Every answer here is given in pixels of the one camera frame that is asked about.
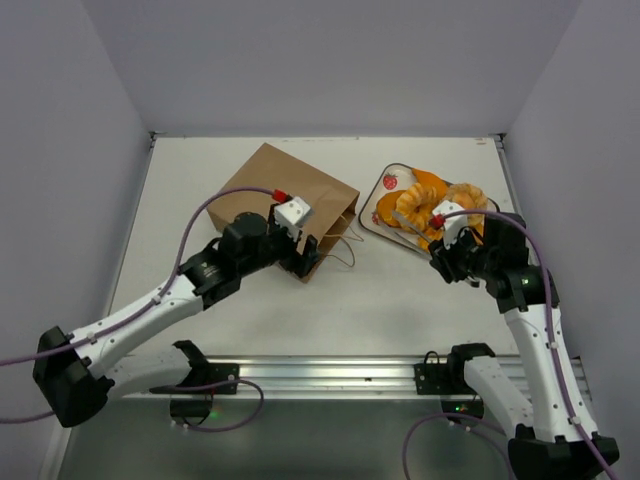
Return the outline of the round flaky fake pastry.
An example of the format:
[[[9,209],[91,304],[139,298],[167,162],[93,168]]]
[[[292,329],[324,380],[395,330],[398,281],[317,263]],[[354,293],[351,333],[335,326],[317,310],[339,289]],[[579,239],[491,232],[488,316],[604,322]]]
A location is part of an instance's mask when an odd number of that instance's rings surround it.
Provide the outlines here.
[[[489,200],[484,192],[470,183],[452,184],[448,187],[444,199],[460,205],[464,210],[486,211]],[[468,225],[478,234],[484,234],[484,216],[470,214],[467,216]]]

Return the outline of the ring shaped fake doughnut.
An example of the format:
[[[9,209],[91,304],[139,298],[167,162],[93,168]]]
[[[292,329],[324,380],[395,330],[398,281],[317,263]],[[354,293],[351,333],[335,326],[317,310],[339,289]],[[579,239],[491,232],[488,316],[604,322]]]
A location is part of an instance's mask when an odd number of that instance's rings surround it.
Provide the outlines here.
[[[405,215],[419,213],[430,218],[433,209],[444,196],[439,196],[433,187],[424,187],[416,182],[397,199],[395,210]]]

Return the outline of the brown paper bag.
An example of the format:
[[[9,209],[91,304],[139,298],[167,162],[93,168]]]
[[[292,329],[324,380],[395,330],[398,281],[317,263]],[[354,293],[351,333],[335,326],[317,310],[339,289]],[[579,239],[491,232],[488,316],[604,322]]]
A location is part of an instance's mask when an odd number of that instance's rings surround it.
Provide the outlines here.
[[[223,190],[227,194],[207,207],[216,229],[223,229],[244,212],[268,217],[274,210],[276,224],[300,241],[299,248],[312,236],[322,259],[332,257],[349,268],[355,266],[353,259],[331,252],[340,241],[351,248],[362,240],[351,226],[359,198],[355,188],[265,143]]]

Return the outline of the metal tongs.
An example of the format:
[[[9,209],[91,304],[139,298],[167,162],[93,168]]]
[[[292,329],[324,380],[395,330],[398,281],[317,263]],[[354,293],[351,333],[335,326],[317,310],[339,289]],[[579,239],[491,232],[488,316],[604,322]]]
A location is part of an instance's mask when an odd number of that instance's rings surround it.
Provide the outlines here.
[[[413,231],[416,234],[435,234],[436,228],[430,223],[428,216],[421,215],[419,213],[412,215],[405,215],[397,210],[392,211],[393,218],[403,227]]]

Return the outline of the round orange fake bread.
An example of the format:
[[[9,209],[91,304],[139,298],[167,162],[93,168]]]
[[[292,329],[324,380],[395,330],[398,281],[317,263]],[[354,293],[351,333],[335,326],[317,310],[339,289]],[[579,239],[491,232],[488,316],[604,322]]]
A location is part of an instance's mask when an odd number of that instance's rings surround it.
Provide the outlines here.
[[[397,199],[404,190],[397,190],[384,194],[376,204],[376,214],[380,222],[392,228],[399,228],[400,223],[394,218],[392,212],[396,209]]]

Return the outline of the twisted fake bread stick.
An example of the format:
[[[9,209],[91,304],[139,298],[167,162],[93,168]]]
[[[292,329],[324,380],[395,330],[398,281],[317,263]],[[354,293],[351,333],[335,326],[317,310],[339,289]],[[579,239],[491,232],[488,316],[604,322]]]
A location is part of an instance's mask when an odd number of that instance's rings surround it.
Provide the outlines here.
[[[437,240],[441,240],[443,236],[442,230],[436,230],[434,228],[428,227],[422,235],[418,236],[418,246],[424,250],[429,250],[429,245]]]

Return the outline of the long orange fake baguette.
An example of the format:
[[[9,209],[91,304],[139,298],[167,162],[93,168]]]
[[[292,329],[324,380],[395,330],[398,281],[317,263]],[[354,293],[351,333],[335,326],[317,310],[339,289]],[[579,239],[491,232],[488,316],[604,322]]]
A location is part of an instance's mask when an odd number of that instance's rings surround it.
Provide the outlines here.
[[[449,184],[445,182],[438,175],[430,171],[420,170],[416,168],[411,169],[415,179],[424,187],[433,187],[439,196],[444,196],[449,188]]]

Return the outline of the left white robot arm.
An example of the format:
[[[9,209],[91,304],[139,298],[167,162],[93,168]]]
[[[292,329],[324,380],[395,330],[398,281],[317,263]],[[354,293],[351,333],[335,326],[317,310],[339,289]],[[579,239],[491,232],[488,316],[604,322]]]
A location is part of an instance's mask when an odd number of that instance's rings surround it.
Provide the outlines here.
[[[129,354],[236,293],[242,279],[259,270],[278,264],[307,276],[319,260],[317,240],[302,234],[308,218],[293,202],[273,206],[267,217],[241,213],[144,297],[72,333],[54,327],[42,334],[33,378],[60,424],[77,426],[129,393],[193,393],[213,381],[204,354],[188,340],[175,342],[157,359]]]

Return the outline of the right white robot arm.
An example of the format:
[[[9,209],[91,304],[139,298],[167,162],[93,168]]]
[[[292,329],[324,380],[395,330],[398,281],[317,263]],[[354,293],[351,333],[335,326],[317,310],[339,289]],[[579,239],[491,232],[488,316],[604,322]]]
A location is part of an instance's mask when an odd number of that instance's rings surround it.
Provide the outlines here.
[[[457,392],[477,393],[507,438],[514,479],[595,479],[616,476],[615,439],[600,434],[579,389],[562,332],[560,302],[540,249],[523,218],[482,211],[483,238],[471,211],[450,202],[429,223],[442,231],[429,246],[430,264],[447,283],[485,282],[511,331],[529,393],[504,376],[484,344],[451,350],[445,379]]]

